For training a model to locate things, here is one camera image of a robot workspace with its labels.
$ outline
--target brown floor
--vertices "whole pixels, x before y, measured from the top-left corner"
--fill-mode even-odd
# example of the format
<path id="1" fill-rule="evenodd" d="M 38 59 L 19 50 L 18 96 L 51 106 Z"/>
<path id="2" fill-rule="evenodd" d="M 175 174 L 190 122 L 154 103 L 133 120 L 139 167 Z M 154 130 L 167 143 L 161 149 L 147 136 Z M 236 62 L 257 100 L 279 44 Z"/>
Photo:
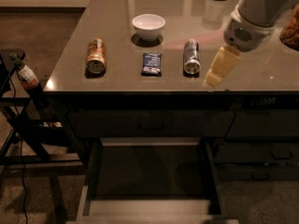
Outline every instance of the brown floor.
<path id="1" fill-rule="evenodd" d="M 20 48 L 25 62 L 41 80 L 47 80 L 75 29 L 80 13 L 0 13 L 0 49 Z M 17 86 L 17 95 L 26 95 Z M 11 130 L 0 115 L 0 146 Z M 8 153 L 19 155 L 20 143 Z M 63 147 L 47 147 L 64 153 Z M 23 154 L 32 154 L 26 144 Z M 0 223 L 22 224 L 24 188 L 22 166 L 0 166 Z M 75 220 L 84 180 L 80 163 L 26 165 L 26 209 L 30 224 L 63 224 Z M 241 224 L 299 223 L 299 182 L 221 182 L 229 217 Z"/>

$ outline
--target can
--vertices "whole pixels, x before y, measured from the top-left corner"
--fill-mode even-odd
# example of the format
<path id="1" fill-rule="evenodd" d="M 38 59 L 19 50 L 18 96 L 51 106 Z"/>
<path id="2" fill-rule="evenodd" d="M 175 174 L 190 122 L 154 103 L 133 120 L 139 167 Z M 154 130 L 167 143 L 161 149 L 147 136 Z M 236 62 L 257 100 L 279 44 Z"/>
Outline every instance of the can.
<path id="1" fill-rule="evenodd" d="M 91 40 L 87 48 L 86 67 L 93 74 L 106 70 L 104 42 L 100 38 Z"/>
<path id="2" fill-rule="evenodd" d="M 199 44 L 194 39 L 190 39 L 184 46 L 184 74 L 192 77 L 199 77 Z"/>

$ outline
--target brown jar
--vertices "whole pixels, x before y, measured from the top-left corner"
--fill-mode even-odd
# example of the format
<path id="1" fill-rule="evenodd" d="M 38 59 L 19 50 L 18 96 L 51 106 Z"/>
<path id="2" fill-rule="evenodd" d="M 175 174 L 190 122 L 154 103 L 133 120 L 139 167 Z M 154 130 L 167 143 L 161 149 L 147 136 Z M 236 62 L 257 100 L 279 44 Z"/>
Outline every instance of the brown jar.
<path id="1" fill-rule="evenodd" d="M 285 25 L 280 40 L 289 48 L 299 50 L 299 4 L 292 11 L 292 18 Z"/>

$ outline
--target bowl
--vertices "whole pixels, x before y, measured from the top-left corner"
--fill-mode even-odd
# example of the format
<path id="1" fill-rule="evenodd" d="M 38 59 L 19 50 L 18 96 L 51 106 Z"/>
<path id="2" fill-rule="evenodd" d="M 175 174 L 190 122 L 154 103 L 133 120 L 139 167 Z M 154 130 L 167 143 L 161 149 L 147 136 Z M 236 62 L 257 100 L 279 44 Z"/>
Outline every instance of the bowl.
<path id="1" fill-rule="evenodd" d="M 133 18 L 132 25 L 142 40 L 153 41 L 161 34 L 165 20 L 158 15 L 143 14 Z"/>

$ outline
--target gray table surface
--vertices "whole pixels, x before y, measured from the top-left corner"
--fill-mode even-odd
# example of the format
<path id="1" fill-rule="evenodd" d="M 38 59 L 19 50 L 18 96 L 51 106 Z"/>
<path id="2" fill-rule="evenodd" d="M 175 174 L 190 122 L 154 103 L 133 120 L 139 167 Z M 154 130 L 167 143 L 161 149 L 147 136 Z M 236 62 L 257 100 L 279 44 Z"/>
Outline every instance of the gray table surface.
<path id="1" fill-rule="evenodd" d="M 215 89 L 203 86 L 220 46 L 223 28 L 238 0 L 91 0 L 67 43 L 45 88 L 47 95 L 91 92 L 298 92 L 299 52 L 279 40 L 292 11 L 279 18 L 275 32 L 256 50 L 241 53 L 236 68 Z M 162 43 L 136 45 L 134 16 L 153 13 L 165 18 Z M 107 71 L 102 77 L 85 77 L 87 45 L 104 40 Z M 188 39 L 200 44 L 201 76 L 183 76 L 183 46 Z M 162 53 L 162 76 L 142 77 L 143 53 Z"/>

